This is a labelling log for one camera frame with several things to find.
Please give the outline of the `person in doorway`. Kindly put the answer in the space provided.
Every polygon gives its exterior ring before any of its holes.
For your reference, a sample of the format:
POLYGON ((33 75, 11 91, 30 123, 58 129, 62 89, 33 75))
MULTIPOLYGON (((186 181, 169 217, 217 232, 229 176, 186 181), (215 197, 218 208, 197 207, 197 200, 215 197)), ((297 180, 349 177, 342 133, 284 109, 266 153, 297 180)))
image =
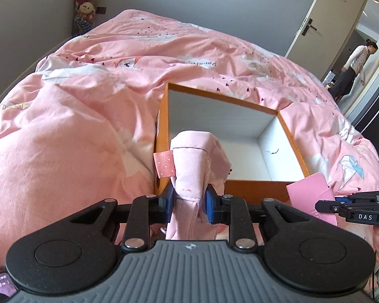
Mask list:
POLYGON ((367 41, 365 45, 358 46, 349 56, 346 63, 341 69, 341 74, 332 87, 329 88, 329 93, 338 103, 341 99, 350 94, 355 79, 360 77, 360 83, 364 85, 365 74, 364 65, 370 55, 377 52, 378 46, 376 42, 367 41))

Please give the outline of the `beige bedroom door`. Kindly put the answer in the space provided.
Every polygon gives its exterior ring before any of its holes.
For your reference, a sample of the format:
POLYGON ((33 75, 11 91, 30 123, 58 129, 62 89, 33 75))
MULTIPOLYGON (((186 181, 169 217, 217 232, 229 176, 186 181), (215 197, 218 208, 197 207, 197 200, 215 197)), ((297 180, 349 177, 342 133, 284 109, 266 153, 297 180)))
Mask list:
POLYGON ((324 79, 355 28, 366 0, 314 0, 286 58, 324 79))

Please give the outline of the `pink fabric pouch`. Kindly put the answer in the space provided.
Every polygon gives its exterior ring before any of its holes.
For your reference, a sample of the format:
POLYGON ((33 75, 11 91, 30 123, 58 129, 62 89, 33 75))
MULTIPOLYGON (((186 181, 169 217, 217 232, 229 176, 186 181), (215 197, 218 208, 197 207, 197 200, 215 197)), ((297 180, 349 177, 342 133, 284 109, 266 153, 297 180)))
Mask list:
POLYGON ((212 185, 218 195, 231 173, 231 162, 220 142, 210 132, 182 131, 170 149, 153 154, 160 179, 171 180, 175 189, 167 240, 214 240, 220 226, 210 224, 205 213, 205 192, 212 185))

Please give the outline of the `tube of plush toys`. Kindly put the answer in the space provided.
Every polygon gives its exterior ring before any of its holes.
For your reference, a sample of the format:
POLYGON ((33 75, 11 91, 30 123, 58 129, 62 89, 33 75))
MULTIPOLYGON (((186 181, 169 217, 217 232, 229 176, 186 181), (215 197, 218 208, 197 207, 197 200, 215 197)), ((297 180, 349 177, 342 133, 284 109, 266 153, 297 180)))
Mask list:
POLYGON ((72 36, 86 34, 94 28, 98 0, 74 0, 72 36))

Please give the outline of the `pink patterned duvet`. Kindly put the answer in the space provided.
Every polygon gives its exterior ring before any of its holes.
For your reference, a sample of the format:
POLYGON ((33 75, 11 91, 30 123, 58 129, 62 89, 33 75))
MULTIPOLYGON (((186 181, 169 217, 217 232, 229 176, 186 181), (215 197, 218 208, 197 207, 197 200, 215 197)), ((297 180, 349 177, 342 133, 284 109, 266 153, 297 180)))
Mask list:
POLYGON ((310 72, 234 36, 126 10, 43 58, 0 103, 0 269, 19 238, 153 189, 169 83, 279 110, 335 194, 379 190, 375 147, 310 72))

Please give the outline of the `pink card envelope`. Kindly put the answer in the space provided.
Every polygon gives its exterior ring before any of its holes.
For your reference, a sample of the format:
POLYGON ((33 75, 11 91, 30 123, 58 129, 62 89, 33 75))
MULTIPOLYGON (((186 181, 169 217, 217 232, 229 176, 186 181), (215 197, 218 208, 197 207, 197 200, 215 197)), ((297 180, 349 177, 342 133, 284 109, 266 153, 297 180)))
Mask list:
POLYGON ((334 213, 320 213, 316 203, 320 200, 334 201, 334 193, 322 173, 315 173, 286 186, 291 205, 307 214, 334 226, 338 225, 334 213))

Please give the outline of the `orange cardboard storage box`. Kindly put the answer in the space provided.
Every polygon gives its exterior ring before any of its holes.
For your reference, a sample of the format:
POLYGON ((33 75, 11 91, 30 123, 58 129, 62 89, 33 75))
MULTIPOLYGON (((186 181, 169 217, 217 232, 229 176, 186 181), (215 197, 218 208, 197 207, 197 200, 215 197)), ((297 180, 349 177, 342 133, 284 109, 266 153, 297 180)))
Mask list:
POLYGON ((257 205, 288 200, 287 185, 310 175, 280 112, 222 94, 167 84, 156 122, 155 152, 182 131, 216 136, 231 162, 227 194, 257 205))

